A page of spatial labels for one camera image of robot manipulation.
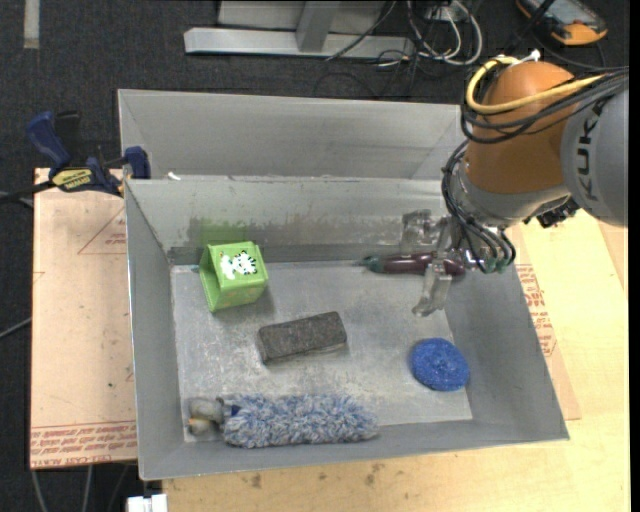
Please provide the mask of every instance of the green cube with sticker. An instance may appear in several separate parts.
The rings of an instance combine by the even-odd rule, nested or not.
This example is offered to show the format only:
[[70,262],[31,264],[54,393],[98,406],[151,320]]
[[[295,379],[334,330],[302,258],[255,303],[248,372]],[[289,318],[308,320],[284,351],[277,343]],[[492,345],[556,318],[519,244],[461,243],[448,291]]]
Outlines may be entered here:
[[253,242],[207,245],[200,259],[200,279],[212,312],[258,300],[269,276],[260,248]]

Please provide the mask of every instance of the blue clamp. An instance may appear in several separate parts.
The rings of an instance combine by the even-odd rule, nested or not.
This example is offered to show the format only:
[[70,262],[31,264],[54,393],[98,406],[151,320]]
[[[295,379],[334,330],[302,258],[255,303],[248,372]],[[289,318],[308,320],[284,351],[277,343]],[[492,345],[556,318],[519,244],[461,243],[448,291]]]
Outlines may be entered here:
[[[57,186],[65,192],[91,190],[122,195],[122,181],[113,176],[98,158],[89,157],[85,167],[68,167],[71,155],[55,132],[51,112],[40,113],[29,122],[27,137],[40,153],[53,160],[54,165],[49,170],[51,186]],[[127,148],[117,162],[129,164],[132,178],[151,177],[147,154],[140,146]]]

